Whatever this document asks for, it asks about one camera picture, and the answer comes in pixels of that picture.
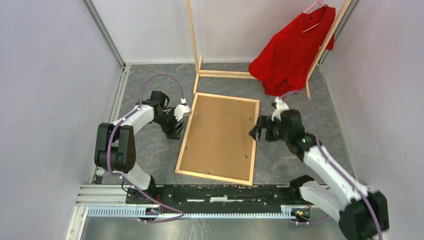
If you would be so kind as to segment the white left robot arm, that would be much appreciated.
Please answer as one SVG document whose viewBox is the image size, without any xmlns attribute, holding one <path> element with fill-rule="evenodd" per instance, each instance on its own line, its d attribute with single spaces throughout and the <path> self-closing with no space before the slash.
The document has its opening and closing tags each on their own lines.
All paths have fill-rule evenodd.
<svg viewBox="0 0 424 240">
<path fill-rule="evenodd" d="M 185 127 L 183 118 L 192 109 L 184 98 L 175 107 L 169 107 L 169 101 L 165 93 L 154 90 L 149 99 L 138 102 L 127 115 L 97 128 L 94 164 L 127 181 L 138 190 L 137 196 L 145 204 L 156 200 L 157 190 L 154 178 L 136 163 L 135 136 L 145 125 L 155 123 L 169 140 L 180 139 Z"/>
</svg>

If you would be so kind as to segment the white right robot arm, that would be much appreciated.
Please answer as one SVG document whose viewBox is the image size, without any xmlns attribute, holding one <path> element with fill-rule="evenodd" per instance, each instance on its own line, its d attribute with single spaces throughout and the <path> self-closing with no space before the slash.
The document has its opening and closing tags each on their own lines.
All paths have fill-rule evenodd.
<svg viewBox="0 0 424 240">
<path fill-rule="evenodd" d="M 344 170 L 330 155 L 319 138 L 306 132 L 298 110 L 275 111 L 276 116 L 260 115 L 249 135 L 260 140 L 265 131 L 268 142 L 284 141 L 289 151 L 312 169 L 327 184 L 322 187 L 304 175 L 290 182 L 289 199 L 304 201 L 335 220 L 348 240 L 383 239 L 389 229 L 388 201 L 380 191 L 372 192 Z"/>
</svg>

